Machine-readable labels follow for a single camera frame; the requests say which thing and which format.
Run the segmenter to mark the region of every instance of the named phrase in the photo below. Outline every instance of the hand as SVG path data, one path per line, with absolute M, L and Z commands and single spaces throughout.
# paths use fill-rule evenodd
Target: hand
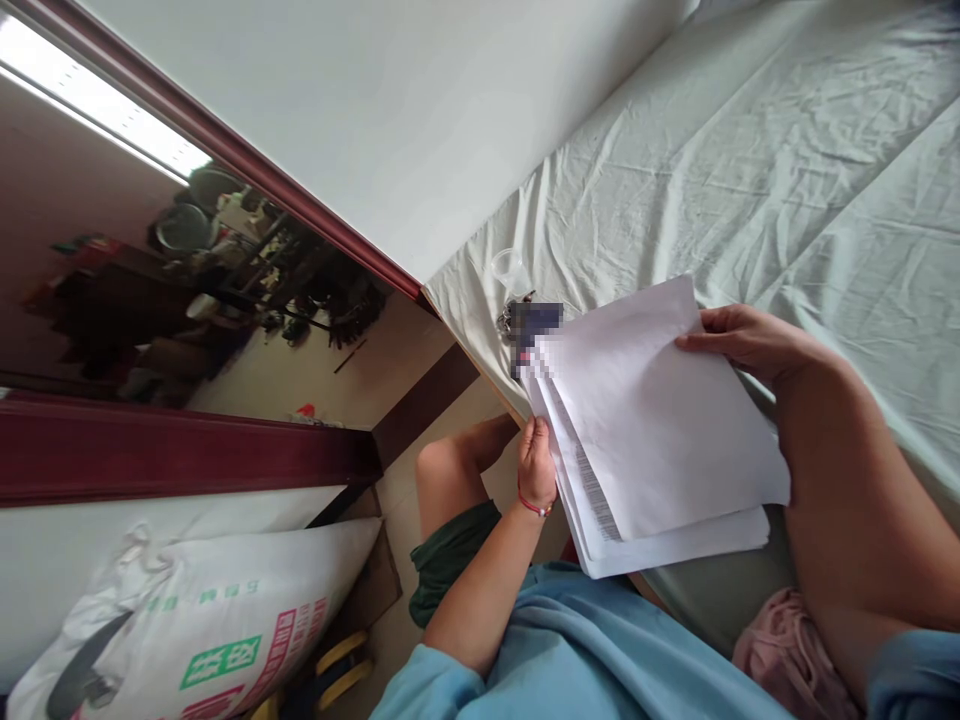
M 518 464 L 520 494 L 546 509 L 557 499 L 557 468 L 550 455 L 550 428 L 543 418 L 530 416 L 520 439 Z
M 749 305 L 701 310 L 700 319 L 706 332 L 681 335 L 677 347 L 724 355 L 734 367 L 771 385 L 838 357 L 800 328 Z

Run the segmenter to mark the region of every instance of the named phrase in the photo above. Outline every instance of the wooden frame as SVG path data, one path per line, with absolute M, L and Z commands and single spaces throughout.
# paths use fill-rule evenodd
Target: wooden frame
M 369 487 L 373 435 L 11 391 L 0 399 L 0 507 Z
M 420 283 L 73 0 L 9 2 L 204 152 L 411 300 L 418 300 Z

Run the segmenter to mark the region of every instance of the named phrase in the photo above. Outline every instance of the bag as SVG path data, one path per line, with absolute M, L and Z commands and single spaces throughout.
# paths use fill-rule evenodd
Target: bag
M 320 639 L 379 527 L 371 518 L 153 552 L 138 526 L 17 683 L 7 716 L 219 720 L 256 707 Z M 117 626 L 95 661 L 90 648 L 78 655 Z M 78 670 L 88 654 L 92 669 Z

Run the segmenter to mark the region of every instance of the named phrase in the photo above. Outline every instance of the fluorescent light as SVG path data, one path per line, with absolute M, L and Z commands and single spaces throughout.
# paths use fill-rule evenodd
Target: fluorescent light
M 70 109 L 115 133 L 139 150 L 134 154 L 140 158 L 155 158 L 184 178 L 210 162 L 198 147 L 16 18 L 0 25 L 0 62 L 60 100 L 63 105 L 54 106 L 74 119 L 80 115 Z

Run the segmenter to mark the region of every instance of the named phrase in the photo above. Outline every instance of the white paper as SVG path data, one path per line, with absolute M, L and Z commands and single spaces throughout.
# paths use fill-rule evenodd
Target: white paper
M 606 501 L 602 495 L 591 499 L 588 493 L 587 488 L 593 481 L 584 478 L 584 466 L 576 461 L 579 441 L 551 380 L 538 366 L 536 351 L 531 354 L 531 361 L 534 368 L 524 371 L 521 379 L 533 412 L 550 422 L 550 451 L 557 466 L 560 498 L 581 567 L 587 575 L 592 578 L 620 575 L 697 557 L 752 550 L 766 544 L 770 525 L 759 507 L 638 540 L 624 541 L 617 537 L 616 528 L 611 532 L 603 520 L 609 512 Z
M 625 540 L 789 502 L 786 462 L 729 363 L 674 345 L 702 331 L 682 276 L 567 323 L 545 345 Z

